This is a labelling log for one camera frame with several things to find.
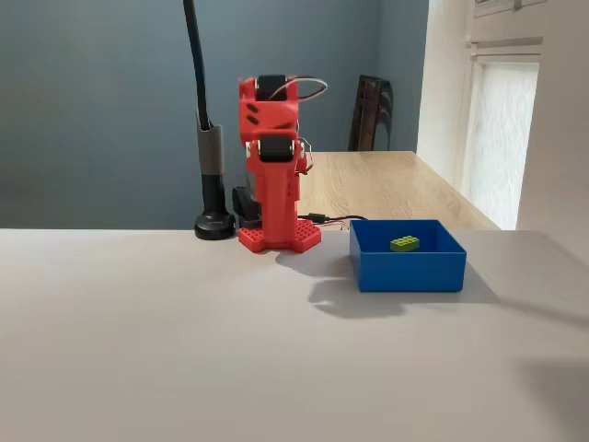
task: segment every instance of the white wall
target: white wall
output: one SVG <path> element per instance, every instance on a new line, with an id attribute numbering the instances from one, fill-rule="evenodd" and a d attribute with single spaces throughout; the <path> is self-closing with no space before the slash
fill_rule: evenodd
<path id="1" fill-rule="evenodd" d="M 589 2 L 550 1 L 518 228 L 589 264 Z"/>
<path id="2" fill-rule="evenodd" d="M 417 155 L 453 181 L 472 0 L 431 0 Z"/>

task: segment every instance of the white table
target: white table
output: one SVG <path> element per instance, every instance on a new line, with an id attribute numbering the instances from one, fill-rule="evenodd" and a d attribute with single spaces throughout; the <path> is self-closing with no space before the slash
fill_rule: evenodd
<path id="1" fill-rule="evenodd" d="M 587 268 L 456 238 L 461 294 L 360 294 L 347 233 L 0 231 L 0 440 L 588 440 Z"/>

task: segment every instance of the wooden desk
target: wooden desk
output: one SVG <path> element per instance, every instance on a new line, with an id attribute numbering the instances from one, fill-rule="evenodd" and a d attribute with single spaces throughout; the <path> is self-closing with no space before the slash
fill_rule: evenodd
<path id="1" fill-rule="evenodd" d="M 319 152 L 301 179 L 299 214 L 439 219 L 446 228 L 497 230 L 412 152 Z"/>

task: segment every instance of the blue wall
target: blue wall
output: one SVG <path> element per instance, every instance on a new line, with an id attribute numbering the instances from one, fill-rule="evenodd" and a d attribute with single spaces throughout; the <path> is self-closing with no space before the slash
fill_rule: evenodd
<path id="1" fill-rule="evenodd" d="M 196 0 L 226 187 L 245 179 L 237 79 L 311 74 L 316 150 L 345 150 L 380 1 Z M 196 87 L 180 0 L 28 0 L 0 10 L 0 227 L 191 228 Z"/>
<path id="2" fill-rule="evenodd" d="M 417 151 L 428 9 L 429 0 L 382 3 L 377 73 L 395 95 L 390 150 Z"/>

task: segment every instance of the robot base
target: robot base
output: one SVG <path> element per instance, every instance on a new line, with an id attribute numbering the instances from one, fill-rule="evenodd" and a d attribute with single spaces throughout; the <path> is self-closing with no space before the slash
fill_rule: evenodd
<path id="1" fill-rule="evenodd" d="M 291 243 L 267 244 L 264 240 L 264 232 L 261 228 L 242 228 L 239 230 L 239 242 L 254 253 L 260 253 L 266 249 L 292 250 L 303 253 L 321 242 L 321 230 L 308 220 L 298 220 L 294 240 Z"/>

